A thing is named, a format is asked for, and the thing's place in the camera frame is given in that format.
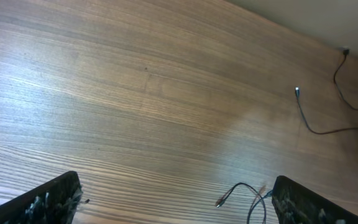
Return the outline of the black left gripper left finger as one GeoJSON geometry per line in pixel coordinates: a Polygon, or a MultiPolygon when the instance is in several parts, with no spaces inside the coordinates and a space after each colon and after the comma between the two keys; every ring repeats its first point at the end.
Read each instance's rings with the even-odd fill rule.
{"type": "Polygon", "coordinates": [[[0,205],[0,223],[71,224],[82,195],[77,172],[68,171],[0,205]]]}

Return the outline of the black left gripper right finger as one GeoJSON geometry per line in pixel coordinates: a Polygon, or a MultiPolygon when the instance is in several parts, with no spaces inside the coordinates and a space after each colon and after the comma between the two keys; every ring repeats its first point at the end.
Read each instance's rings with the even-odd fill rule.
{"type": "Polygon", "coordinates": [[[358,224],[358,216],[284,175],[277,177],[272,204],[280,224],[358,224]]]}

